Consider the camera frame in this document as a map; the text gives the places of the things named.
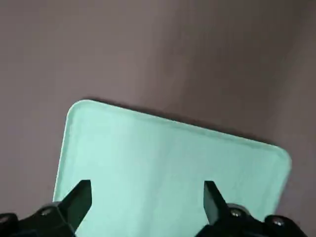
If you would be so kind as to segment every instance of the screw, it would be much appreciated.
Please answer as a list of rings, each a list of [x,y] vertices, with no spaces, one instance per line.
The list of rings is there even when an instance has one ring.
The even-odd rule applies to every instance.
[[[284,221],[279,218],[279,217],[274,217],[272,219],[273,224],[277,225],[277,226],[283,226],[284,225]]]
[[[242,215],[242,212],[239,209],[232,208],[231,209],[231,214],[234,217],[240,217]]]
[[[52,209],[51,208],[47,208],[47,209],[44,209],[40,214],[42,216],[46,216],[48,215],[50,212],[52,212]]]
[[[0,218],[0,224],[3,224],[4,222],[7,222],[9,220],[9,217],[8,216],[2,216]]]

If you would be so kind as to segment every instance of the mint green tray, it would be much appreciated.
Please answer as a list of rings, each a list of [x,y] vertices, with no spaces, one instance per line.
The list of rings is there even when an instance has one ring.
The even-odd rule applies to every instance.
[[[290,164],[276,146],[82,100],[67,115],[54,200],[91,180],[78,237],[194,237],[207,223],[204,180],[263,220]]]

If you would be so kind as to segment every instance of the plastic tray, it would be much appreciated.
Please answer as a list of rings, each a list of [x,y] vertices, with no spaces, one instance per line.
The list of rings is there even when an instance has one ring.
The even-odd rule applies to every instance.
[[[273,145],[82,100],[67,115],[54,200],[91,180],[78,237],[194,237],[207,223],[204,180],[263,220],[290,164]]]

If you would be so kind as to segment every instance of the black robotic claw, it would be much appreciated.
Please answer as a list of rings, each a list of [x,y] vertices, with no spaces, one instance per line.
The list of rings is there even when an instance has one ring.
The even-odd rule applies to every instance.
[[[271,215],[260,222],[242,208],[229,207],[212,181],[204,183],[203,202],[209,225],[196,237],[307,237],[289,218]]]
[[[81,180],[61,202],[28,218],[19,221],[14,213],[0,214],[0,237],[74,237],[91,205],[91,182]]]

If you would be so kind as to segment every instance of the gray wall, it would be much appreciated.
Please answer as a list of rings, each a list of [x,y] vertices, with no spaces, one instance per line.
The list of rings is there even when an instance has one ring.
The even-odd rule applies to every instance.
[[[257,137],[293,170],[278,213],[316,235],[316,5],[297,0],[2,0],[0,212],[52,198],[81,98]]]

